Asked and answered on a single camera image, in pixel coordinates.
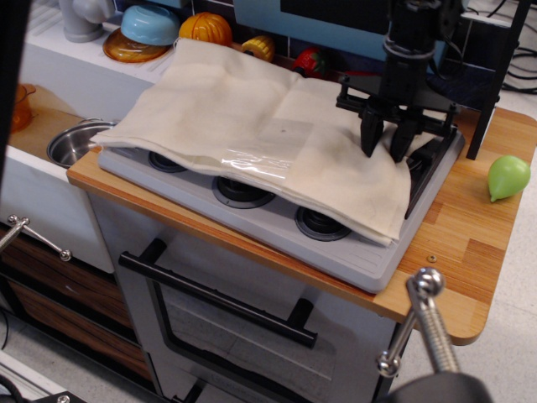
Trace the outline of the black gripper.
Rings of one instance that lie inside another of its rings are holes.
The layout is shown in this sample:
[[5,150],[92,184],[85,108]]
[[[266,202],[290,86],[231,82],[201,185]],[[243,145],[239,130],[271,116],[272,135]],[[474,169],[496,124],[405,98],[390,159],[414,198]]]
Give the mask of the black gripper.
[[425,35],[416,39],[388,35],[383,50],[386,60],[382,74],[342,77],[336,105],[357,113],[362,120],[361,148],[367,157],[372,156],[383,134],[383,124],[396,124],[390,155],[399,163],[415,135],[427,132],[448,136],[458,106],[427,84],[435,39]]

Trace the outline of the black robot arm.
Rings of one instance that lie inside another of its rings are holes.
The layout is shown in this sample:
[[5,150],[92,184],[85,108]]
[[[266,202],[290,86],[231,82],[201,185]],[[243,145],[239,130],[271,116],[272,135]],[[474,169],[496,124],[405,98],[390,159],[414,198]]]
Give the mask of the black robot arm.
[[386,54],[380,76],[349,76],[341,80],[339,108],[361,119],[362,152],[373,155],[383,124],[396,125],[389,153],[400,162],[414,137],[423,132],[448,137],[460,107],[427,83],[435,46],[451,34],[461,17],[460,1],[390,1]]

